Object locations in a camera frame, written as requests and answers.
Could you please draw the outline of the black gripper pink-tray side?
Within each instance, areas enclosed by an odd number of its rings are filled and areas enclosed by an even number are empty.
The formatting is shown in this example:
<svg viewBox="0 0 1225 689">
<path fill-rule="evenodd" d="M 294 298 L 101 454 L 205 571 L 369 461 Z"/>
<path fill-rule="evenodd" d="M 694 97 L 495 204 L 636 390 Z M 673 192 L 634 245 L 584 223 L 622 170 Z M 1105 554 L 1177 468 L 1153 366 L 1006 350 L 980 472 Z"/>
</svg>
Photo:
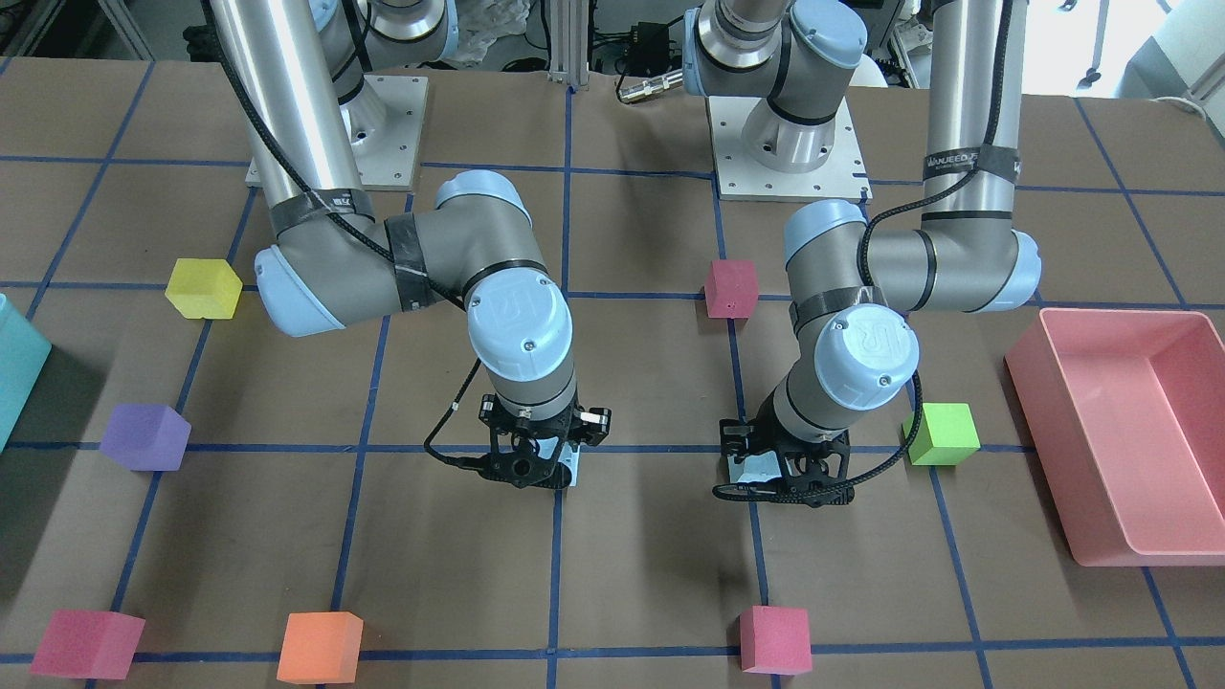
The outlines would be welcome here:
<svg viewBox="0 0 1225 689">
<path fill-rule="evenodd" d="M 845 484 L 853 454 L 848 432 L 809 443 L 785 432 L 774 419 L 752 423 L 723 419 L 719 422 L 719 447 L 723 459 L 774 451 L 782 472 L 779 479 L 766 483 L 728 481 L 719 487 L 723 500 L 802 504 L 809 508 L 848 505 L 854 500 L 855 488 Z"/>
</svg>

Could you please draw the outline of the black gripper teal-tray side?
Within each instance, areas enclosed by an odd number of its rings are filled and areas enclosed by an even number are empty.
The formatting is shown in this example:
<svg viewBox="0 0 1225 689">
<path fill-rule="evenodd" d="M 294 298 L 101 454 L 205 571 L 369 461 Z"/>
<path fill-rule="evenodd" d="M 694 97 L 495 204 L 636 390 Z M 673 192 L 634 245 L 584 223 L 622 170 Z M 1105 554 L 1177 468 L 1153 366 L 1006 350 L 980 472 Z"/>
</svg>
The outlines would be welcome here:
<svg viewBox="0 0 1225 689">
<path fill-rule="evenodd" d="M 524 488 L 539 487 L 538 483 L 554 474 L 556 465 L 538 457 L 537 441 L 541 436 L 560 436 L 594 447 L 608 436 L 612 411 L 583 409 L 573 400 L 560 413 L 537 419 L 511 413 L 499 397 L 484 397 L 479 419 L 490 432 L 490 454 L 479 459 L 478 474 Z"/>
</svg>

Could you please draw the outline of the silver robot arm near teal tray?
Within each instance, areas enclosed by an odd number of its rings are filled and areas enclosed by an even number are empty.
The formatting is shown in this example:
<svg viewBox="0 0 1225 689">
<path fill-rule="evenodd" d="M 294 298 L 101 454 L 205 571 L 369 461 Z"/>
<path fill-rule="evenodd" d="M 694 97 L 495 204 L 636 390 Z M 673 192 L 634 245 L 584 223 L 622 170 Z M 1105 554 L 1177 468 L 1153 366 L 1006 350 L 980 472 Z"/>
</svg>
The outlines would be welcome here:
<svg viewBox="0 0 1225 689">
<path fill-rule="evenodd" d="M 586 409 L 573 322 L 532 218 L 496 170 L 462 170 L 425 213 L 372 217 L 306 1 L 206 1 L 221 65 L 250 126 L 276 238 L 255 257 L 258 297 L 284 333 L 343 330 L 450 302 L 466 313 L 492 392 L 481 456 L 439 461 L 517 488 L 577 481 L 582 446 L 610 432 Z"/>
</svg>

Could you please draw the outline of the silver robot arm near pink tray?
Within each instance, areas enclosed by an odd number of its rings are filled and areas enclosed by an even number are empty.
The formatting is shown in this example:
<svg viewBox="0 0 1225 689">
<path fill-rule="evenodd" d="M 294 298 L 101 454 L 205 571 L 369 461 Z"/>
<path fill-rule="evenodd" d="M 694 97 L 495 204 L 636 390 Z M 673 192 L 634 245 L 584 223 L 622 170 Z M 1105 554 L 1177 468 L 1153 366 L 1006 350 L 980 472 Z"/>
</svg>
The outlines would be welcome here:
<svg viewBox="0 0 1225 689">
<path fill-rule="evenodd" d="M 1042 261 L 1016 230 L 1025 27 L 1022 1 L 936 1 L 922 199 L 867 218 L 840 199 L 784 227 L 799 358 L 753 419 L 722 421 L 726 501 L 853 501 L 916 439 L 846 474 L 853 424 L 904 387 L 922 391 L 907 311 L 1007 311 L 1033 295 Z M 839 1 L 706 1 L 685 15 L 688 93 L 757 98 L 745 129 L 755 161 L 801 173 L 823 161 L 866 28 Z"/>
</svg>

